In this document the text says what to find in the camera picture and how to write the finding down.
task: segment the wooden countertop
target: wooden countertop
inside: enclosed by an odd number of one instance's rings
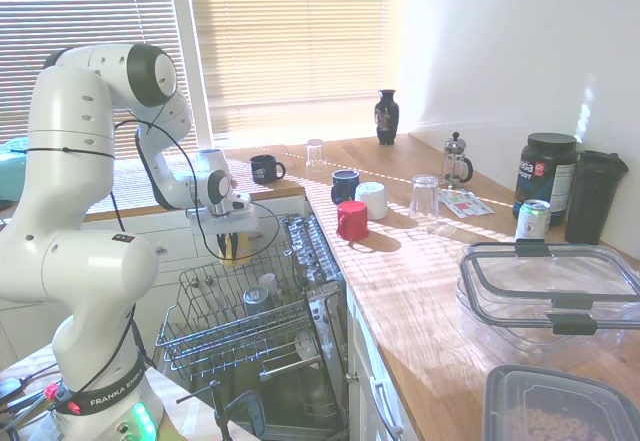
[[[285,164],[287,176],[258,186],[251,182],[247,162],[265,153]],[[512,240],[513,192],[476,172],[466,189],[495,214],[458,219],[441,205],[444,229],[431,234],[407,214],[412,178],[440,173],[437,150],[401,135],[394,146],[379,146],[376,138],[329,142],[325,153],[327,172],[313,175],[306,172],[303,145],[234,150],[226,155],[238,189],[251,193],[253,199],[306,193],[418,435],[424,440],[480,440],[484,384],[495,365],[460,331],[455,303],[458,259],[466,244]],[[387,187],[389,215],[369,222],[371,234],[358,243],[335,234],[330,185],[331,172],[340,168],[358,169],[361,181],[379,181]],[[161,211],[153,207],[123,214]],[[553,228],[549,241],[563,242],[563,229]],[[640,340],[637,333],[630,333],[621,347],[594,356],[570,372],[604,381],[640,406],[638,363]]]
[[[51,347],[44,347],[2,371],[0,373],[0,381],[10,377],[19,379],[54,362],[55,358]],[[147,378],[153,390],[162,400],[165,409],[165,415],[158,429],[158,441],[218,441],[222,439],[220,429],[214,421],[213,408],[198,398],[191,398],[183,403],[176,404],[175,400],[186,396],[188,394],[187,391],[152,368],[147,370]],[[56,368],[52,368],[43,373],[42,376],[34,378],[25,388],[25,392],[27,394],[33,393],[59,379],[59,371]],[[29,436],[37,426],[35,421],[41,419],[43,415],[44,413],[39,414],[18,431],[20,439],[25,441],[29,439]],[[229,431],[234,441],[258,441],[257,438],[234,423],[229,423]],[[5,434],[0,434],[0,440],[5,439],[8,439],[8,437]]]

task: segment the red mug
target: red mug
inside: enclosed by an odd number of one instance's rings
[[[347,241],[359,241],[369,236],[366,204],[344,201],[338,205],[338,236]]]

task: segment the cereal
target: cereal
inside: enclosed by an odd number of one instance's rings
[[[540,409],[516,408],[503,418],[509,436],[517,441],[611,441],[593,425],[575,416],[546,413]]]

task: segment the yellow object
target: yellow object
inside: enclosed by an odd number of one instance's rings
[[[246,233],[234,233],[224,235],[224,250],[220,250],[220,263],[227,267],[237,267],[251,261],[251,241]]]

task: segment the vase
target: vase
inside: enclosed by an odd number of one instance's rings
[[[378,140],[383,146],[391,145],[396,139],[398,132],[398,122],[400,120],[400,107],[393,100],[393,89],[383,89],[379,91],[380,101],[376,104],[376,133]]]

